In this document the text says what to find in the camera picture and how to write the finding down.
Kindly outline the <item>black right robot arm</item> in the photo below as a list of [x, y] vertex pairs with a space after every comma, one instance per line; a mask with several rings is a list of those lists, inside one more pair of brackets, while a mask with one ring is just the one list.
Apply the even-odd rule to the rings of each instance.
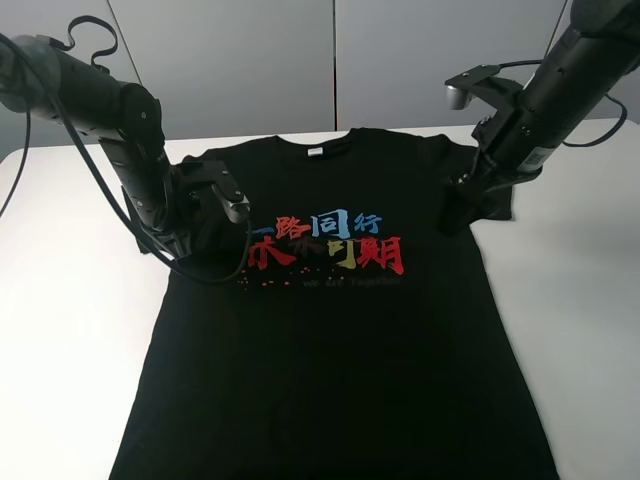
[[478, 65], [446, 81], [451, 109], [477, 98], [495, 112], [472, 132], [478, 147], [446, 196], [442, 232], [489, 217], [498, 209], [494, 192], [536, 179], [586, 115], [638, 68], [638, 2], [574, 2], [569, 26], [533, 64], [526, 85], [500, 77], [501, 64]]

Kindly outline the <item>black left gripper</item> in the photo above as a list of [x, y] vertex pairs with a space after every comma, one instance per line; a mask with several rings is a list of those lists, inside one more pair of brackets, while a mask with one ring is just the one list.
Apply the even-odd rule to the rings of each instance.
[[175, 259], [210, 249], [210, 175], [203, 169], [135, 169], [130, 204], [139, 230]]

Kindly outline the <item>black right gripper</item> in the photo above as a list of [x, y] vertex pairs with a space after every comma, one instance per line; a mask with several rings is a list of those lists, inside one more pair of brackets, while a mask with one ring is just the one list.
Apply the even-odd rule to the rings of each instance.
[[542, 173], [541, 167], [521, 172], [494, 161], [489, 154], [489, 134], [496, 128], [495, 118], [485, 117], [472, 132], [478, 142], [472, 165], [445, 191], [438, 220], [438, 228], [445, 235], [454, 235], [482, 219], [488, 208], [489, 193], [533, 181]]

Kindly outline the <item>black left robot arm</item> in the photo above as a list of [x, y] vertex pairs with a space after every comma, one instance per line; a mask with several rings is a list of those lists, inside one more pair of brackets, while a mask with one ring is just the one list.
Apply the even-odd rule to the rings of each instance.
[[120, 82], [47, 44], [14, 38], [1, 47], [1, 103], [15, 113], [71, 123], [95, 138], [135, 212], [134, 223], [177, 259], [192, 253], [193, 227], [181, 219], [178, 171], [166, 155], [159, 101], [137, 83]]

